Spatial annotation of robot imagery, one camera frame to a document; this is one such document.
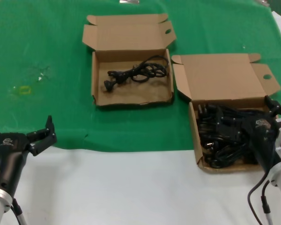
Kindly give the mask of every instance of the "cardboard box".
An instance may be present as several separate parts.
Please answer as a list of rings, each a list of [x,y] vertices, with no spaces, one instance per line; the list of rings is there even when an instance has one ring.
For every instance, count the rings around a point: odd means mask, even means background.
[[[194,153],[199,168],[207,172],[235,172],[258,169],[258,165],[237,162],[234,165],[214,169],[204,160],[196,118],[198,105],[211,103],[234,108],[268,110],[265,95],[280,89],[270,68],[255,63],[259,54],[204,54],[173,55],[174,74],[178,91],[189,103]]]
[[[176,35],[167,18],[167,14],[87,17],[91,25],[84,26],[82,41],[95,50],[91,94],[96,105],[171,102],[173,75],[166,47],[176,39]],[[112,92],[106,91],[104,81],[111,80],[108,71],[132,69],[153,55],[169,60],[168,76],[150,78],[144,83],[128,79],[126,83],[114,86]],[[164,60],[151,62],[166,65]]]

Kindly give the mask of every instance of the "green tablecloth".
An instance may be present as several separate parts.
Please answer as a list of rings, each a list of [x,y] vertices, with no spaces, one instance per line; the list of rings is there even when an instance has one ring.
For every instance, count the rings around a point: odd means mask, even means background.
[[[100,151],[192,148],[188,105],[100,110],[90,95],[87,15],[169,14],[173,54],[261,53],[281,84],[281,35],[254,0],[0,0],[0,132],[30,132],[53,116],[57,147]],[[275,95],[281,103],[281,91]]]

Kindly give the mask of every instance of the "table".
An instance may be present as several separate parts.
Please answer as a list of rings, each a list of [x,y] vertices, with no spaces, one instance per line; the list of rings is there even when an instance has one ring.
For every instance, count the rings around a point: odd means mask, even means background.
[[[90,95],[87,15],[168,13],[173,54],[260,53],[281,84],[281,35],[254,0],[0,0],[0,132],[42,129],[53,116],[57,147],[109,152],[192,149],[188,103],[103,110]],[[274,96],[281,103],[281,91]]]
[[[29,155],[15,197],[34,225],[257,225],[246,197],[263,172],[208,174],[192,150],[103,153],[49,148]],[[266,224],[261,189],[252,204]],[[281,193],[266,196],[281,225]],[[2,225],[16,225],[11,211]]]

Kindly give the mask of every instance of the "tangled black cables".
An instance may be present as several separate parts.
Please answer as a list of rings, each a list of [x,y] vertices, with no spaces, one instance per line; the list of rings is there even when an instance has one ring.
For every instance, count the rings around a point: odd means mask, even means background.
[[[263,115],[260,110],[237,110],[222,105],[199,105],[197,119],[204,159],[212,168],[224,168],[242,159],[257,164],[249,149],[249,140],[242,134],[241,124],[248,116]]]
[[[164,66],[159,63],[154,62],[148,62],[149,60],[152,60],[154,58],[160,58],[166,61],[167,65]],[[139,64],[137,67],[133,67],[130,70],[127,71],[108,71],[108,76],[113,77],[114,81],[104,81],[104,85],[106,87],[106,90],[108,92],[112,91],[113,86],[115,84],[122,84],[124,83],[129,77],[134,82],[138,83],[144,83],[148,81],[150,78],[153,77],[165,77],[167,76],[167,67],[169,66],[169,61],[160,55],[154,55],[147,60],[143,61],[141,64]],[[137,75],[141,75],[144,78],[143,79],[137,79]]]

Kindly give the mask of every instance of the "white table surface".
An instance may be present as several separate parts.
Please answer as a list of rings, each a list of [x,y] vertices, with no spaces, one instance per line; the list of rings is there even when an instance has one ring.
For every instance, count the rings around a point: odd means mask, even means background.
[[[187,151],[102,153],[49,148],[28,156],[15,194],[30,225],[257,225],[249,190],[263,172],[207,174]],[[266,225],[261,189],[252,203]],[[266,196],[281,225],[281,193]],[[9,211],[2,225],[16,225]]]

